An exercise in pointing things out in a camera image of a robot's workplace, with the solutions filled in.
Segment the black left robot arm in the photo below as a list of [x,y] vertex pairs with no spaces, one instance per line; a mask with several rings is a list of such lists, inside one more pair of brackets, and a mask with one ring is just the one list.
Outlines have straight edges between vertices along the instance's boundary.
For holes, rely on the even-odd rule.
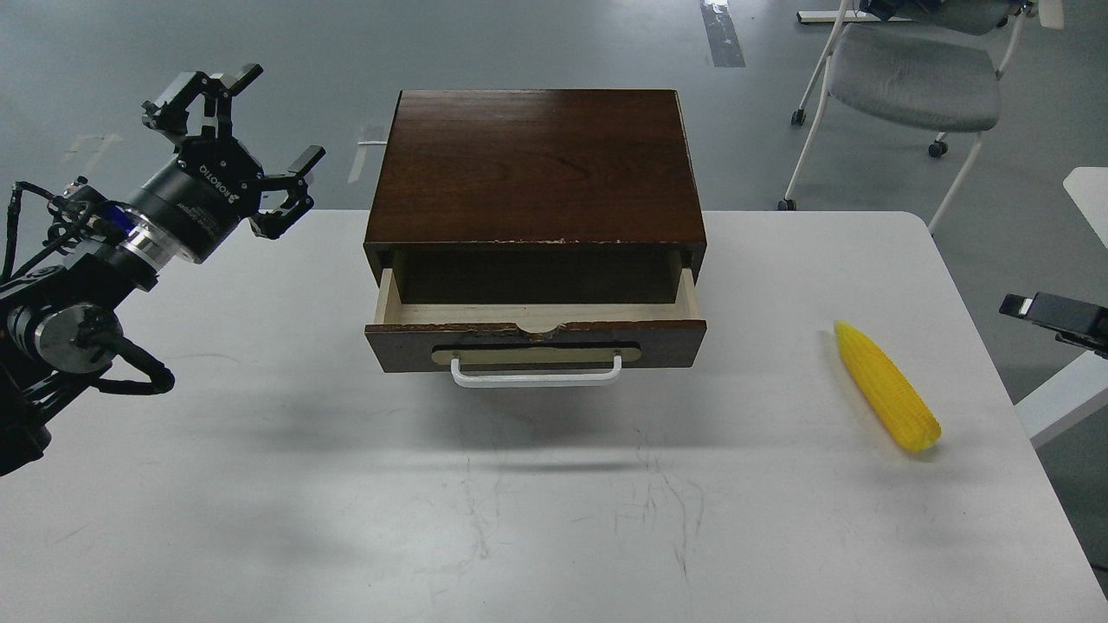
[[80,394],[170,394],[165,362],[132,343],[116,307],[150,292],[179,257],[201,264],[242,222],[280,238],[315,202],[307,175],[325,156],[310,145],[280,175],[268,175],[233,134],[234,98],[261,75],[248,64],[234,78],[184,72],[154,101],[143,123],[174,153],[126,200],[103,196],[78,177],[52,193],[12,185],[3,251],[3,415],[1,470],[42,458],[48,423]]

